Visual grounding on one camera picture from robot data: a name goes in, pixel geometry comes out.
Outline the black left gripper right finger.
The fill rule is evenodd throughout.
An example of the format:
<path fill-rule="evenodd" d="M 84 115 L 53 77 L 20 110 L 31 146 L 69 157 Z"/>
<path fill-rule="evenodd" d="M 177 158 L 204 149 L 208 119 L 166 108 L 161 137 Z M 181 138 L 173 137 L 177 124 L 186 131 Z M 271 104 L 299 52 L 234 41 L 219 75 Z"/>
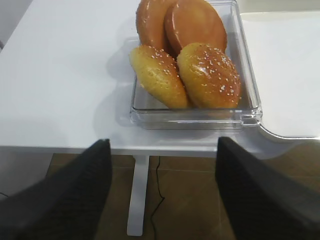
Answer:
<path fill-rule="evenodd" d="M 246 151 L 217 142 L 215 180 L 238 240 L 318 240 L 320 194 Z"/>

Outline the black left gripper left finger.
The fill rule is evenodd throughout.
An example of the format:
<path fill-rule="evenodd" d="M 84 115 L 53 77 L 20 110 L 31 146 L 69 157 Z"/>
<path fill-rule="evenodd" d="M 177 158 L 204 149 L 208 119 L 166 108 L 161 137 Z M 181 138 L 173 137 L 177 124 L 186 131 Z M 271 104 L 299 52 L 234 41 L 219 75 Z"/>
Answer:
<path fill-rule="evenodd" d="M 0 202 L 2 240 L 93 240 L 112 183 L 100 139 L 51 176 Z"/>

